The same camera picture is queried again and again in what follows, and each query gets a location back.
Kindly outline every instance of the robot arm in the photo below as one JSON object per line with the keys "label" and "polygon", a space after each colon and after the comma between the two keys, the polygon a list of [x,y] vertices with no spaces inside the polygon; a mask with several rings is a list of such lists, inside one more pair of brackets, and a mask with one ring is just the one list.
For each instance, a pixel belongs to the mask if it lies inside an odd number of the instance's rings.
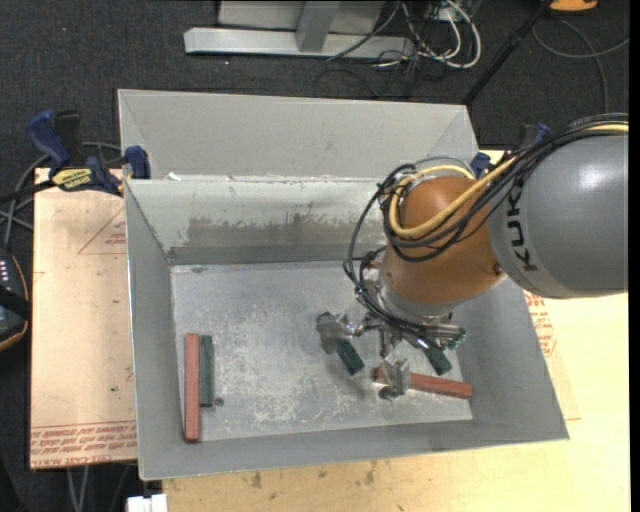
{"label": "robot arm", "polygon": [[[583,119],[478,178],[459,161],[434,157],[401,166],[378,186],[344,268],[368,309],[365,323],[374,319],[380,331],[389,382],[381,396],[406,392],[407,361],[393,355],[401,341],[446,373],[446,350],[466,336],[449,324],[452,310],[507,276],[545,297],[627,289],[628,130],[623,114]],[[356,258],[360,227],[376,202],[387,245]],[[344,333],[362,331],[340,318]],[[334,321],[321,320],[321,332]]]}

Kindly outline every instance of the red block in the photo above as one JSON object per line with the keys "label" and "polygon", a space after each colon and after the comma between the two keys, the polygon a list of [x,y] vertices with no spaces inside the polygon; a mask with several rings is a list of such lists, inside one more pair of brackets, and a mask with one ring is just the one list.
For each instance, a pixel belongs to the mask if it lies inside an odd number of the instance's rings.
{"label": "red block", "polygon": [[200,336],[184,337],[184,438],[200,440]]}
{"label": "red block", "polygon": [[[443,379],[441,377],[430,377],[419,373],[409,374],[411,377],[411,389],[424,391],[425,393],[437,393],[439,395],[453,396],[455,398],[471,398],[473,387],[466,382]],[[385,378],[381,367],[377,367],[374,373],[374,380],[384,384]]]}

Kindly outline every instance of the clamp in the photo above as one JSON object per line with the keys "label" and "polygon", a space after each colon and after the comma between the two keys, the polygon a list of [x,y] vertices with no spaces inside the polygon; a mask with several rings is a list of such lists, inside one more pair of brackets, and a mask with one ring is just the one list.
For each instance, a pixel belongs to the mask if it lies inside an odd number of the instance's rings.
{"label": "clamp", "polygon": [[[80,116],[75,111],[51,110],[37,114],[27,126],[27,134],[34,145],[51,157],[54,165],[49,170],[47,186],[57,186],[67,192],[95,190],[117,196],[122,195],[123,181],[103,168],[98,158],[86,157],[78,138]],[[140,146],[131,146],[124,152],[125,178],[151,177],[147,154]]]}

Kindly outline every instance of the wire bundle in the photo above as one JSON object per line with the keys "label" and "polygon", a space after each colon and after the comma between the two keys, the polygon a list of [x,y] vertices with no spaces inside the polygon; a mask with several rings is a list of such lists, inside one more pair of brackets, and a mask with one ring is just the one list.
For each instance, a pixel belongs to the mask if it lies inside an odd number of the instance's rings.
{"label": "wire bundle", "polygon": [[[398,167],[378,185],[375,194],[365,206],[353,231],[347,259],[343,263],[345,273],[356,287],[358,300],[389,325],[428,342],[431,335],[444,334],[445,336],[454,336],[455,333],[453,331],[447,331],[446,327],[448,326],[428,326],[398,318],[383,308],[377,298],[367,289],[364,272],[372,261],[385,250],[385,247],[370,251],[363,257],[355,257],[354,249],[362,224],[373,205],[377,202],[382,210],[384,230],[392,250],[399,257],[410,262],[427,261],[442,254],[456,243],[472,236],[502,204],[511,189],[516,185],[521,185],[529,173],[535,172],[538,163],[551,152],[575,140],[601,135],[619,135],[628,133],[628,130],[627,114],[604,114],[576,121],[554,137],[543,139],[529,147],[506,154],[506,159],[503,159],[501,164],[476,180],[471,188],[436,216],[420,226],[409,229],[404,228],[398,220],[398,208],[402,199],[410,193],[409,185],[420,177],[439,170],[453,170],[467,175],[468,169],[464,164],[459,165],[461,162],[457,162],[458,165],[437,165],[427,169],[418,168],[420,164],[429,160],[442,160],[446,157],[433,157],[415,164],[405,164]],[[451,221],[454,215],[469,203],[471,205],[468,210],[463,215],[459,215],[455,221]],[[490,203],[491,209],[489,213],[480,220],[473,231],[465,233],[471,220]],[[407,249],[415,248],[422,248],[424,252],[420,256],[410,256],[405,252]],[[360,260],[358,274],[355,271],[355,260]]]}
{"label": "wire bundle", "polygon": [[[451,17],[449,9],[443,9],[443,6],[451,7],[451,9],[459,13],[465,24],[469,25],[472,36],[470,44],[465,44],[467,38],[464,35],[464,27],[459,27],[458,25],[460,25],[460,23],[456,23]],[[385,97],[389,88],[397,82],[398,79],[403,79],[404,86],[401,96],[408,97],[411,95],[418,77],[424,80],[441,80],[445,77],[446,70],[468,69],[474,66],[480,59],[480,34],[469,15],[455,2],[429,2],[420,16],[411,11],[410,2],[394,2],[391,5],[390,14],[384,18],[384,21],[381,22],[378,28],[364,36],[363,39],[351,48],[327,58],[325,62],[329,64],[349,56],[367,43],[372,37],[389,27],[399,13],[404,15],[406,24],[405,34],[408,36],[405,38],[405,44],[402,50],[386,50],[381,52],[375,59],[362,60],[358,63],[371,66],[378,72],[386,72],[390,75],[381,87],[377,89],[374,88],[367,80],[351,68],[327,68],[323,70],[313,82],[315,96],[322,96],[318,92],[320,81],[328,75],[340,74],[348,75],[359,81],[369,93],[371,93],[371,96],[376,99]],[[452,47],[448,47],[449,42],[443,42],[443,36],[446,35],[443,31],[444,28],[447,29],[447,32],[454,35],[455,42]],[[355,65],[355,63],[350,62],[349,65],[352,66]]]}

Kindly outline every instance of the cable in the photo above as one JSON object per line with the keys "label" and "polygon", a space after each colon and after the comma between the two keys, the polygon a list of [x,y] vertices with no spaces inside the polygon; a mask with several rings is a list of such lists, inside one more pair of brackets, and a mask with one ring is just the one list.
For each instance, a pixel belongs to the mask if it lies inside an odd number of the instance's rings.
{"label": "cable", "polygon": [[78,507],[78,498],[76,498],[76,491],[73,486],[73,479],[71,478],[71,469],[67,468],[67,484],[69,485],[69,496],[71,496],[71,505],[75,512],[80,512]]}
{"label": "cable", "polygon": [[475,23],[473,23],[473,21],[471,21],[471,18],[469,17],[469,15],[466,12],[464,12],[464,10],[462,10],[458,6],[458,4],[456,4],[452,0],[447,0],[447,5],[451,6],[453,9],[455,9],[456,12],[458,12],[458,14],[460,14],[462,19],[464,19],[464,21],[469,24],[469,27],[471,28],[471,33],[473,35],[473,40],[475,42],[475,56],[474,56],[474,58],[471,61],[466,62],[466,63],[455,63],[455,62],[451,62],[450,61],[451,56],[447,56],[446,54],[445,55],[438,55],[428,47],[423,49],[423,50],[421,50],[421,51],[418,51],[418,55],[421,55],[423,57],[428,57],[428,58],[436,60],[438,62],[442,62],[446,66],[454,68],[454,69],[469,69],[469,68],[475,66],[478,63],[478,61],[480,60],[480,57],[482,56],[482,40],[480,39],[480,33],[478,32],[478,29],[476,28]]}
{"label": "cable", "polygon": [[[506,162],[496,167],[496,169],[487,174],[482,180],[479,180],[471,189],[467,190],[465,194],[457,198],[456,201],[450,203],[448,207],[442,210],[438,215],[429,219],[423,225],[414,228],[418,231],[411,232],[409,235],[405,234],[406,231],[403,231],[402,229],[400,232],[397,232],[394,226],[395,223],[397,223],[397,215],[395,211],[397,209],[397,201],[399,197],[397,189],[400,187],[403,187],[403,189],[406,188],[411,181],[411,176],[397,181],[397,184],[391,187],[391,190],[387,190],[388,200],[381,205],[384,217],[385,234],[394,252],[396,252],[399,257],[412,262],[426,261],[441,254],[453,244],[459,243],[469,236],[472,236],[473,233],[475,233],[487,220],[489,215],[495,211],[496,205],[494,204],[492,206],[489,214],[483,218],[478,226],[474,227],[471,233],[467,233],[461,238],[471,219],[482,211],[484,206],[498,196],[498,194],[502,194],[501,198],[498,199],[498,202],[504,201],[509,191],[518,182],[521,183],[522,180],[526,179],[528,173],[532,172],[536,165],[553,150],[581,138],[595,135],[628,133],[629,130],[628,115],[626,114],[599,115],[581,120],[578,126],[574,126],[574,124],[570,125],[564,132],[555,137],[545,139],[538,144],[512,153]],[[508,190],[504,192],[507,185],[510,186]],[[462,204],[474,195],[472,189],[475,189],[476,187],[478,187],[478,189],[483,188],[484,190],[480,191],[480,195],[471,205],[468,212],[462,215],[453,224],[443,228],[444,224],[451,219]],[[429,248],[432,250],[431,252],[418,257],[409,256],[400,250],[400,248],[417,247]]]}
{"label": "cable", "polygon": [[389,23],[391,23],[391,21],[393,20],[393,18],[396,15],[396,13],[398,12],[399,8],[400,8],[400,2],[395,2],[395,6],[394,6],[393,10],[391,11],[391,14],[387,18],[387,21],[385,21],[377,29],[375,29],[372,32],[370,32],[369,34],[367,34],[364,38],[362,38],[360,41],[358,41],[352,47],[347,48],[346,50],[327,58],[327,62],[330,62],[330,61],[336,60],[336,59],[341,59],[342,57],[346,57],[350,53],[355,52],[358,48],[360,48],[362,45],[364,45],[372,37],[374,37],[375,35],[379,34],[382,30],[384,30],[387,27],[387,25],[389,25]]}
{"label": "cable", "polygon": [[[577,34],[580,34],[580,37],[582,37],[583,41],[586,41],[586,38],[584,38],[584,36],[581,35],[581,32],[578,30],[577,27],[575,27],[574,25],[572,25],[571,23],[569,23],[568,21],[565,20],[558,20],[560,23],[565,24],[566,26],[570,27],[571,29],[573,29]],[[600,51],[596,51],[593,49],[593,47],[591,47],[591,44],[589,44],[590,46],[590,50],[591,53],[584,53],[584,54],[575,54],[575,53],[565,53],[565,52],[561,52],[559,50],[556,50],[555,48],[550,47],[549,45],[547,45],[542,39],[540,39],[540,36],[538,35],[538,32],[536,31],[536,29],[534,28],[532,30],[533,32],[533,37],[535,38],[535,40],[538,42],[538,44],[540,46],[542,46],[545,50],[547,50],[548,52],[553,53],[554,55],[557,55],[559,57],[564,57],[566,59],[594,59],[596,57],[601,57],[602,55],[607,55],[608,53],[611,52],[615,52],[616,50],[620,50],[621,48],[624,48],[627,44],[629,44],[629,36],[627,36],[622,42],[607,48],[606,50],[600,50]]]}
{"label": "cable", "polygon": [[[110,144],[110,143],[107,143],[107,142],[88,141],[88,142],[82,143],[82,146],[84,148],[97,148],[99,156],[100,156],[100,159],[101,159],[101,161],[104,161],[105,164],[121,162],[122,156],[119,156],[119,157],[111,159],[111,160],[105,160],[105,158],[104,158],[103,149],[109,149],[109,150],[112,150],[112,151],[117,151],[118,153],[121,152],[120,146],[118,146],[116,144]],[[37,168],[40,168],[40,167],[47,167],[47,165],[45,165],[45,164],[49,160],[50,160],[50,157],[48,155],[42,155],[37,160],[35,160],[33,163],[31,163],[31,165],[29,165],[29,167],[27,167],[27,169],[20,176],[20,179],[18,180],[18,183],[16,184],[16,187],[15,187],[14,191],[15,192],[19,192],[19,191],[23,190],[24,187],[25,187],[25,184],[27,183],[27,181],[32,178],[33,171],[35,169],[37,169]],[[22,210],[26,206],[30,205],[32,203],[32,201],[33,201],[33,198],[25,199],[24,201],[22,201],[20,203],[18,203],[17,200],[13,200],[13,201],[11,201],[11,203],[9,205],[9,209],[8,209],[7,212],[0,210],[0,226],[3,223],[6,223],[5,234],[4,234],[4,237],[2,239],[2,243],[3,243],[3,245],[5,247],[8,247],[9,243],[11,241],[11,235],[12,235],[12,232],[13,232],[13,225],[14,224],[17,224],[20,227],[23,227],[25,229],[33,231],[33,225],[32,224],[30,224],[28,222],[25,222],[25,221],[22,221],[20,219],[17,219],[15,217],[15,214],[17,212],[19,212],[20,210]]]}
{"label": "cable", "polygon": [[84,475],[82,476],[82,487],[80,488],[80,499],[78,502],[78,508],[80,512],[84,510],[84,497],[87,491],[87,481],[89,480],[89,466],[84,467]]}
{"label": "cable", "polygon": [[[411,21],[411,15],[409,14],[409,8],[406,2],[402,2],[402,11],[404,12],[407,26],[409,28],[410,34],[413,36],[414,43],[423,50],[424,49],[429,50],[429,46],[426,44],[426,41],[424,40],[424,38],[421,38],[420,36],[418,36],[415,30],[415,27]],[[451,18],[451,15],[449,14],[448,11],[446,11],[446,15],[449,18],[448,23],[451,26],[451,29],[456,36],[456,48],[455,50],[448,50],[443,54],[440,54],[440,57],[451,59],[456,55],[458,55],[458,53],[460,53],[460,49],[462,48],[462,38],[460,37],[460,31],[458,30],[458,27],[456,26],[455,22]]]}
{"label": "cable", "polygon": [[127,473],[129,472],[130,468],[131,468],[131,465],[127,464],[127,466],[122,471],[122,475],[120,475],[120,478],[118,479],[118,485],[116,486],[116,490],[113,493],[113,498],[111,500],[111,505],[109,505],[109,508],[107,509],[108,512],[114,512],[115,507],[118,504],[118,499],[120,498],[120,490],[122,489],[122,486],[124,485],[125,478],[127,476]]}
{"label": "cable", "polygon": [[[361,84],[364,85],[368,89],[372,98],[377,100],[382,100],[385,98],[391,97],[402,97],[408,98],[412,94],[412,90],[417,78],[421,78],[424,80],[440,80],[444,78],[444,71],[447,70],[447,66],[443,62],[439,62],[433,59],[428,59],[423,56],[420,56],[416,52],[416,48],[423,44],[426,47],[431,47],[430,40],[435,36],[437,27],[442,24],[436,22],[436,17],[439,12],[439,5],[430,4],[426,9],[424,16],[417,17],[413,16],[410,12],[410,8],[406,5],[403,6],[402,3],[395,4],[393,10],[396,10],[396,7],[403,8],[405,11],[405,18],[407,18],[407,26],[410,26],[410,37],[406,37],[404,39],[404,47],[402,50],[387,50],[382,52],[377,59],[372,60],[350,60],[348,62],[349,66],[355,66],[359,64],[371,65],[377,71],[383,72],[388,71],[391,73],[388,80],[381,87],[373,87],[369,84],[369,82],[363,78],[358,73],[352,71],[351,69],[327,69],[321,72],[313,82],[313,91],[316,97],[326,97],[327,95],[319,94],[319,83],[321,80],[328,74],[344,74],[351,76],[358,80]],[[457,31],[459,34],[458,27],[453,24],[453,31]],[[456,49],[450,49],[446,52],[447,55],[451,56],[453,53],[457,53]],[[341,54],[333,56],[329,60],[336,60],[340,57]],[[423,63],[431,63],[433,65],[438,66],[437,72],[432,72],[426,69]],[[404,84],[402,86],[402,91],[399,94],[390,95],[388,93],[389,89],[393,86],[393,84],[398,80],[402,79]]]}
{"label": "cable", "polygon": [[[443,157],[431,157],[424,159],[422,162],[427,162],[429,160],[442,160]],[[356,297],[359,302],[361,302],[369,311],[371,311],[378,318],[382,319],[389,326],[398,328],[401,332],[406,332],[414,335],[416,338],[424,340],[431,348],[436,350],[443,350],[443,346],[438,341],[440,339],[446,339],[453,343],[458,343],[466,336],[466,331],[460,327],[449,326],[449,325],[429,325],[429,324],[416,324],[413,322],[409,322],[402,318],[396,317],[389,311],[385,310],[381,307],[381,305],[377,302],[377,300],[372,297],[366,287],[365,279],[364,279],[364,270],[371,263],[371,261],[379,255],[382,251],[384,251],[385,247],[380,247],[374,251],[370,251],[366,256],[362,258],[356,258],[354,256],[354,250],[356,241],[358,238],[358,234],[364,223],[365,218],[367,217],[369,210],[378,201],[381,195],[386,195],[389,193],[388,188],[392,186],[393,182],[398,179],[398,176],[402,176],[407,171],[415,171],[416,167],[414,164],[404,164],[400,167],[396,168],[394,171],[387,176],[387,178],[378,185],[378,189],[376,193],[371,197],[366,207],[364,208],[360,218],[358,219],[356,226],[354,228],[351,241],[349,243],[348,256],[347,259],[343,262],[343,269],[349,279],[356,286]],[[354,261],[356,259],[361,259],[359,276],[356,276]]]}
{"label": "cable", "polygon": [[590,54],[584,54],[584,55],[574,55],[574,54],[571,54],[571,53],[560,52],[560,51],[558,51],[558,50],[556,50],[554,48],[551,48],[551,47],[547,46],[540,39],[540,36],[536,32],[535,28],[532,30],[533,37],[535,38],[537,43],[540,46],[542,46],[545,50],[553,53],[554,55],[558,55],[559,57],[565,57],[565,58],[568,58],[568,59],[594,59],[596,61],[596,65],[598,66],[598,73],[600,75],[600,81],[602,83],[602,96],[603,96],[603,99],[604,99],[604,111],[605,112],[609,112],[609,86],[607,85],[607,78],[606,78],[606,75],[604,73],[604,68],[602,67],[602,62],[600,61],[600,59],[598,57],[600,57],[601,55],[606,55],[608,53],[611,53],[611,52],[613,52],[615,50],[618,50],[618,49],[622,48],[623,46],[625,46],[629,42],[629,38],[627,37],[624,41],[622,41],[621,43],[619,43],[619,44],[617,44],[615,46],[612,46],[611,48],[608,48],[606,50],[602,50],[602,51],[597,52],[593,48],[593,45],[591,44],[589,39],[587,39],[587,36],[585,36],[577,27],[575,27],[574,25],[572,25],[571,23],[569,23],[568,21],[565,21],[565,20],[558,20],[558,21],[560,21],[560,23],[562,23],[563,25],[566,25],[571,30],[573,30],[580,37],[580,39],[582,39],[582,41],[587,46],[589,51],[591,51],[591,53]]}

